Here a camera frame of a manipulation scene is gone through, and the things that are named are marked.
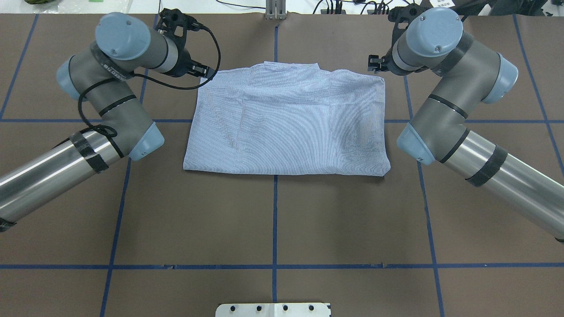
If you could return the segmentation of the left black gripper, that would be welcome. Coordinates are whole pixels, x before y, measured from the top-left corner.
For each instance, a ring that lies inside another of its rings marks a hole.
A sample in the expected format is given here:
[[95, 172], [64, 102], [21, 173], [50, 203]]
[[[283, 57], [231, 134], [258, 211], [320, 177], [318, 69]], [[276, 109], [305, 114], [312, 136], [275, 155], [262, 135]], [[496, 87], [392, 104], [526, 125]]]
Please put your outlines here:
[[217, 70], [206, 65], [196, 65], [192, 60], [190, 53], [183, 49], [178, 52], [178, 59], [174, 67], [174, 77], [182, 77], [189, 74], [205, 80], [212, 80], [217, 74]]

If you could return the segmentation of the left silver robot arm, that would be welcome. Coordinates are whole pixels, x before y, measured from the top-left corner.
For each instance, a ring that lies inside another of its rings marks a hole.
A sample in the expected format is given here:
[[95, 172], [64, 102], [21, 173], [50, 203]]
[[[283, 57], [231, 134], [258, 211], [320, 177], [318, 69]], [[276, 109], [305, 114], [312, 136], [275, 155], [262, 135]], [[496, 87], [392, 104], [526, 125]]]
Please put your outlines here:
[[111, 164], [129, 157], [141, 160], [164, 144], [156, 122], [127, 84], [143, 78], [167, 88], [175, 85], [137, 74], [137, 68], [169, 77], [191, 75], [211, 81], [218, 67], [191, 58], [186, 49], [190, 31], [209, 27], [178, 9], [163, 9], [154, 28], [121, 12], [101, 17], [95, 40], [71, 56], [56, 74], [60, 88], [77, 103], [85, 128], [1, 178], [1, 231], [54, 200]]

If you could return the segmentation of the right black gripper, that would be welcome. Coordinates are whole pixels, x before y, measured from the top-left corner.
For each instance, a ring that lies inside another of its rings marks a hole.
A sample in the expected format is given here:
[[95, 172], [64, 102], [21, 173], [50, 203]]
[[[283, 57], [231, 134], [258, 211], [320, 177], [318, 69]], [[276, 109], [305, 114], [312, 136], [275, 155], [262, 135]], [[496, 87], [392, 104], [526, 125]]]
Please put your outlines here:
[[373, 73], [390, 72], [391, 74], [399, 75], [397, 65], [393, 61], [393, 50], [389, 48], [386, 54], [382, 57], [378, 55], [368, 56], [368, 71]]

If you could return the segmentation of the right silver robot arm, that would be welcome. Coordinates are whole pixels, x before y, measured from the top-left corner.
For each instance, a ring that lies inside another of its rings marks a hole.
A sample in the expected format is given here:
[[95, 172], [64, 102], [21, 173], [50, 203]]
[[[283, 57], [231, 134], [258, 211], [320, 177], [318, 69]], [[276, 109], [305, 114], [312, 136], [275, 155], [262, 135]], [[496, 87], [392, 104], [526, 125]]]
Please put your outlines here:
[[437, 161], [469, 184], [512, 203], [518, 212], [563, 242], [563, 185], [465, 126], [480, 103], [498, 102], [519, 76], [515, 65], [464, 30], [446, 7], [409, 4], [393, 8], [392, 42], [371, 55], [368, 70], [399, 76], [431, 70], [441, 79], [397, 138], [419, 161]]

